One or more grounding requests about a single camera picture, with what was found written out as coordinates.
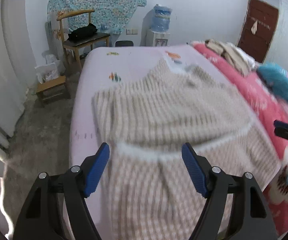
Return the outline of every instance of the bed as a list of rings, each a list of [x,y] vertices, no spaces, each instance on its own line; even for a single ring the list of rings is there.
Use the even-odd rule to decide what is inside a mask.
[[[273,142],[282,167],[265,189],[264,195],[273,213],[276,230],[282,235],[288,230],[288,185],[285,183],[285,174],[288,171],[288,141],[275,136],[273,122],[280,120],[288,123],[288,103],[276,98],[255,72],[242,77],[224,58],[208,49],[204,43],[193,42],[192,45],[238,88]]]
[[[93,50],[85,60],[74,103],[70,131],[70,166],[80,165],[84,158],[94,155],[101,143],[92,100],[95,92],[110,88],[120,82],[131,82],[143,78],[161,57],[165,57],[166,50],[181,55],[180,60],[185,65],[199,65],[214,80],[230,85],[228,79],[211,62],[189,45],[172,46],[167,49],[161,47],[102,47]],[[181,71],[181,68],[178,68],[172,61],[169,62],[169,67],[175,73]],[[248,109],[263,136],[271,143],[255,113],[250,108]],[[105,196],[102,194],[100,185],[96,192],[86,199],[86,203],[102,239],[113,239],[111,230],[108,230],[110,222],[104,204]],[[63,214],[69,227],[65,205]]]

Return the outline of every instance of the blue gripper pad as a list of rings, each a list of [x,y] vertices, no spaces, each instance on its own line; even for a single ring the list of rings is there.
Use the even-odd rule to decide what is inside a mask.
[[[89,173],[86,176],[86,184],[84,188],[85,196],[89,197],[91,193],[94,193],[97,185],[100,182],[100,178],[103,174],[106,163],[109,159],[109,146],[108,144],[103,144],[99,151],[95,155],[95,160],[90,168]]]
[[[206,183],[206,174],[203,172],[201,166],[197,161],[197,155],[191,146],[184,144],[182,146],[182,159],[185,163],[186,169],[193,182],[193,185],[198,193],[204,198],[208,197],[208,189]]]

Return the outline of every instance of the beige knit sweater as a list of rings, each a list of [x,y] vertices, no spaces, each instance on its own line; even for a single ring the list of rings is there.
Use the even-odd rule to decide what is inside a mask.
[[[226,173],[253,173],[260,187],[278,166],[238,91],[199,67],[178,75],[161,59],[142,80],[100,91],[95,102],[111,149],[103,177],[115,239],[189,238],[205,200],[181,159],[185,142]]]

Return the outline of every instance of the cartoon print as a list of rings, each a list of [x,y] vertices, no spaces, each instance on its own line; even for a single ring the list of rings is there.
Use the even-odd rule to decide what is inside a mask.
[[[108,53],[106,53],[106,55],[115,55],[115,56],[118,56],[118,53],[117,52],[108,52]]]
[[[284,166],[282,173],[278,176],[277,187],[283,195],[288,194],[288,164]]]
[[[108,78],[112,80],[112,82],[121,82],[122,80],[121,77],[117,75],[117,72],[115,73],[112,72]]]
[[[182,64],[182,62],[179,60],[181,58],[181,56],[177,53],[173,53],[173,52],[169,52],[169,51],[165,51],[167,53],[167,55],[174,61],[174,63],[176,64]]]

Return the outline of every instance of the pink bed sheet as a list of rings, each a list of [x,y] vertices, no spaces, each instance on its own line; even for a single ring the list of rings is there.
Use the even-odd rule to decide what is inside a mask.
[[[276,99],[262,83],[256,73],[242,77],[224,58],[220,57],[205,44],[195,43],[193,47],[213,63],[240,91],[266,129],[281,160],[281,169],[264,190],[264,195],[273,214],[276,231],[279,235],[288,230],[288,141],[275,136],[274,120],[288,123],[288,103]]]

